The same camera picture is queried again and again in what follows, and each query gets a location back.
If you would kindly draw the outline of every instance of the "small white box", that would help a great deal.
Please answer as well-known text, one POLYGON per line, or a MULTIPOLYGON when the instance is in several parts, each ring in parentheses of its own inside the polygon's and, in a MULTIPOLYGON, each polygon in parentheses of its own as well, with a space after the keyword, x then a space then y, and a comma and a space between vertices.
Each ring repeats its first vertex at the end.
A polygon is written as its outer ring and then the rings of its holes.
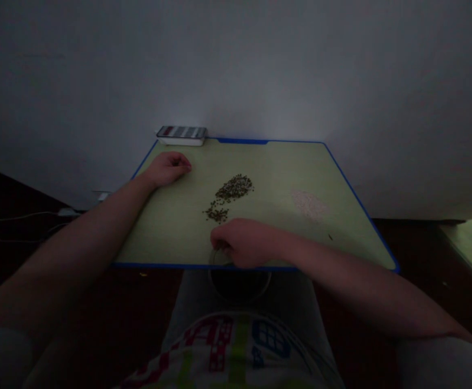
POLYGON ((165 145, 201 146, 205 142, 205 127, 164 126, 158 131, 158 141, 165 145))

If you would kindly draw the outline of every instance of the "cable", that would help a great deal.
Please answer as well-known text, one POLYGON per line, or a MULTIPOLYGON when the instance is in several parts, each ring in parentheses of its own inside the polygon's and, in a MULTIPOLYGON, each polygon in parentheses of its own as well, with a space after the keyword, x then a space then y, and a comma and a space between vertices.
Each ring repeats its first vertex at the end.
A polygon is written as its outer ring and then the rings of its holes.
POLYGON ((13 218, 5 218, 5 219, 0 219, 0 222, 5 222, 7 220, 17 220, 17 219, 24 219, 24 218, 28 218, 28 217, 31 217, 31 216, 34 216, 34 215, 38 215, 38 214, 54 214, 54 215, 57 215, 58 212, 50 212, 50 211, 44 211, 44 212, 36 212, 36 213, 29 213, 29 214, 26 214, 26 215, 23 215, 23 216, 18 216, 18 217, 13 217, 13 218))
POLYGON ((48 234, 50 232, 52 232, 53 230, 55 230, 56 228, 58 227, 61 227, 61 226, 66 226, 67 224, 70 224, 70 223, 61 223, 61 224, 58 224, 52 228, 50 228, 46 233, 45 233, 45 236, 43 237, 43 239, 39 239, 39 240, 6 240, 6 239, 0 239, 0 242, 1 243, 41 243, 41 242, 44 242, 47 237, 48 237, 48 234))
POLYGON ((0 239, 3 243, 41 243, 42 240, 4 240, 0 239))

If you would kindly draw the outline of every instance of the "wooden floor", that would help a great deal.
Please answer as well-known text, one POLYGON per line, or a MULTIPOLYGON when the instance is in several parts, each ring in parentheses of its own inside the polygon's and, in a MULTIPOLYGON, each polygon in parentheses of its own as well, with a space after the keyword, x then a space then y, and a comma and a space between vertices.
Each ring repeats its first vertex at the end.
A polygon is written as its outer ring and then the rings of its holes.
MULTIPOLYGON (((0 175, 0 218, 65 205, 0 175)), ((38 240, 62 223, 40 215, 0 223, 0 238, 38 240)), ((429 223, 375 220, 405 277, 472 332, 472 273, 429 223)), ((0 283, 37 244, 0 243, 0 283)), ((180 270, 109 269, 85 293, 54 344, 56 366, 40 366, 38 387, 110 387, 159 352, 180 286, 180 270)), ((397 387, 394 345, 316 286, 322 318, 348 388, 397 387)))

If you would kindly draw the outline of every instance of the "green board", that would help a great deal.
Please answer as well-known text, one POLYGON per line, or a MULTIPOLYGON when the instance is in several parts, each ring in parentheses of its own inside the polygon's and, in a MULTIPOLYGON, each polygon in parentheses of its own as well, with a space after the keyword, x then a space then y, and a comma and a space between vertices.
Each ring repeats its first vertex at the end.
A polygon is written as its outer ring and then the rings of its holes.
MULTIPOLYGON (((201 147, 159 143, 138 173, 163 151, 185 154, 192 172, 150 197, 117 256, 118 265, 209 265, 210 231, 218 224, 206 220, 202 211, 225 182, 241 173, 252 180, 255 190, 223 206, 229 209, 229 219, 259 220, 397 269, 324 144, 233 144, 217 139, 207 139, 201 147), (292 195, 299 192, 323 204, 321 218, 309 218, 299 209, 292 195)), ((288 265, 272 261, 268 266, 288 265)))

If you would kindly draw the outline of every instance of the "fist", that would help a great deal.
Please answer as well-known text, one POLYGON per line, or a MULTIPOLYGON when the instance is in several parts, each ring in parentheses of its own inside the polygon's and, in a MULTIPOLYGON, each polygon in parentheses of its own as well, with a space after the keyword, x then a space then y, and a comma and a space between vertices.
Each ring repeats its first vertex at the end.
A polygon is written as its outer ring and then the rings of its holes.
POLYGON ((280 245, 291 234, 250 219, 234 219, 213 229, 212 247, 221 249, 237 267, 253 268, 281 259, 280 245))
POLYGON ((172 184, 191 169, 191 163, 184 154, 169 151, 160 153, 143 174, 155 187, 161 187, 172 184))

